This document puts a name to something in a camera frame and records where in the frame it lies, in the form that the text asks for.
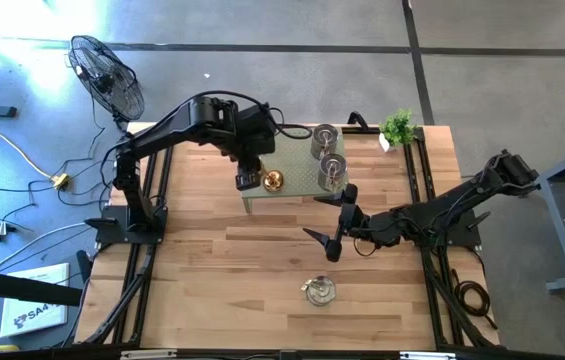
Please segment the green plant in white pot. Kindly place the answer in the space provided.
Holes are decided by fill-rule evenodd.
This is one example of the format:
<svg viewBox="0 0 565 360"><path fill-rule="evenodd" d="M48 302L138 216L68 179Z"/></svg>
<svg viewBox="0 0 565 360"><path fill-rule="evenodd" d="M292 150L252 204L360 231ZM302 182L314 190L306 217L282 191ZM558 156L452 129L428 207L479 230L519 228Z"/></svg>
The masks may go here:
<svg viewBox="0 0 565 360"><path fill-rule="evenodd" d="M411 109L398 109L378 124L379 142L382 149L388 152L400 145L408 145L415 138L415 126L411 123Z"/></svg>

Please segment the black floor fan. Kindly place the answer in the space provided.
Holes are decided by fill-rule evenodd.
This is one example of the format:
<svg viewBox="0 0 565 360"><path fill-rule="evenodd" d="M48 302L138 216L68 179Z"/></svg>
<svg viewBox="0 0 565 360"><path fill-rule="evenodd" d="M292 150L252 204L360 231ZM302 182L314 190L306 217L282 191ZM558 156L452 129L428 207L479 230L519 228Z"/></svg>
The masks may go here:
<svg viewBox="0 0 565 360"><path fill-rule="evenodd" d="M136 72L103 42L88 35L70 40L70 65L94 101L112 116L119 131L141 118L145 100Z"/></svg>

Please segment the silver candle tin snowman label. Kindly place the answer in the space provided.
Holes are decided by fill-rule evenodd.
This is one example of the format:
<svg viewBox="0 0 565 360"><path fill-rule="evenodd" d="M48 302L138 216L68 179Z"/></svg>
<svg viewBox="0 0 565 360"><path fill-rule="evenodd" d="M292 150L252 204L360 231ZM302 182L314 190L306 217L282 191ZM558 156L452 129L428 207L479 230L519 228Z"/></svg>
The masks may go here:
<svg viewBox="0 0 565 360"><path fill-rule="evenodd" d="M330 124L320 124L313 129L311 155L316 160L335 154L340 138L339 130Z"/></svg>

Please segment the tall brass candlestick holder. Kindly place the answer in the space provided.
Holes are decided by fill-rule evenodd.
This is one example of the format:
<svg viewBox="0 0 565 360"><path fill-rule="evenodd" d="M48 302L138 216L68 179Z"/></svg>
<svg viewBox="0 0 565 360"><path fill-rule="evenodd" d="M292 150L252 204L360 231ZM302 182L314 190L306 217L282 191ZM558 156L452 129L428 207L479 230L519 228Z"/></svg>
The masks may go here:
<svg viewBox="0 0 565 360"><path fill-rule="evenodd" d="M262 186L267 192L278 193L284 187L284 175L279 170L267 171L262 178Z"/></svg>

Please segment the white mesh-top rack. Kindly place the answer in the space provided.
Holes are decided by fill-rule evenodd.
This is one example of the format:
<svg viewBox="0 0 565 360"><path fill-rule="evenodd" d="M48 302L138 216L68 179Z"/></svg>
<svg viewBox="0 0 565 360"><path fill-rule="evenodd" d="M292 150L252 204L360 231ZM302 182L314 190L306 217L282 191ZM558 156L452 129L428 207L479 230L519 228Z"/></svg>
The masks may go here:
<svg viewBox="0 0 565 360"><path fill-rule="evenodd" d="M342 155L346 159L343 131L339 127L336 128L340 132L336 153ZM312 136L310 138L300 139L300 136L303 134L301 129L288 129L287 132L289 135L295 136L295 139L289 138L285 135L277 135L275 140L275 152L260 156L262 163L261 185L257 188L241 192L241 197L247 214L252 212L252 201L254 199L307 196L315 197L337 193L325 191L318 185L319 160L314 159L311 155L310 148ZM284 187L278 193L267 192L262 186L263 175L270 170L279 170L284 175ZM348 183L348 180L349 177L347 169L344 187Z"/></svg>

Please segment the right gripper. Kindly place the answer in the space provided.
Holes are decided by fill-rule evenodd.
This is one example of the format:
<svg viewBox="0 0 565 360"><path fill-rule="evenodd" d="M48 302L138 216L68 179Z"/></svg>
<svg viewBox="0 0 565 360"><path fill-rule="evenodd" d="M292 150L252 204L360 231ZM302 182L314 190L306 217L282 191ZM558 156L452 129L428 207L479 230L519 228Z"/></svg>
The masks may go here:
<svg viewBox="0 0 565 360"><path fill-rule="evenodd" d="M315 196L313 198L316 202L340 207L338 226L333 237L315 230L303 228L306 234L324 247L326 258L330 262L339 261L343 237L371 242L377 248L392 247L400 243L403 231L401 222L405 219L405 208L395 207L375 215L367 215L363 213L358 205L354 204L357 196L357 186L348 183L337 193Z"/></svg>

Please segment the black rig crossbar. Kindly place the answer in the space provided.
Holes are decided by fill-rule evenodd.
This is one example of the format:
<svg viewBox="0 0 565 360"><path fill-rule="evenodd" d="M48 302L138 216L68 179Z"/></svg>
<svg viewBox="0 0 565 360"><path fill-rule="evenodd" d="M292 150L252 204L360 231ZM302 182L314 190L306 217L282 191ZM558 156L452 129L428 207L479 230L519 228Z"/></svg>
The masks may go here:
<svg viewBox="0 0 565 360"><path fill-rule="evenodd" d="M75 345L0 353L0 360L119 360L122 351L141 348L129 344ZM262 350L262 349L176 349L176 359L168 360L400 360L401 351L426 350ZM507 350L502 347L475 348L444 346L428 352L455 353L457 360L565 360L551 355Z"/></svg>

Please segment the white light strip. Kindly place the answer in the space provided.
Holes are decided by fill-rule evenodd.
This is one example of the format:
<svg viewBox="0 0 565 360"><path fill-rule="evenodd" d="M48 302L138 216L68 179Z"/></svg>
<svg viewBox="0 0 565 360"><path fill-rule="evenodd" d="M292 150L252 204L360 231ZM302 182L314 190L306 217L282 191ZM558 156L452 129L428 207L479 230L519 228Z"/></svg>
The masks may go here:
<svg viewBox="0 0 565 360"><path fill-rule="evenodd" d="M119 360L168 360L177 356L176 349L136 349L122 351Z"/></svg>
<svg viewBox="0 0 565 360"><path fill-rule="evenodd" d="M457 360L455 353L428 351L401 351L400 360Z"/></svg>

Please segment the black metal beam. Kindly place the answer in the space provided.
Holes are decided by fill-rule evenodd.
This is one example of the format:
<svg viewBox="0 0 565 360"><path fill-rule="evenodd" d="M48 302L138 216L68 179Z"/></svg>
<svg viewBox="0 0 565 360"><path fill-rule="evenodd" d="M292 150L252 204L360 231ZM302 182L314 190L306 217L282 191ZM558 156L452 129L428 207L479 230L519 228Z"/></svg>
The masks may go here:
<svg viewBox="0 0 565 360"><path fill-rule="evenodd" d="M78 306L81 296L81 289L0 274L0 298Z"/></svg>

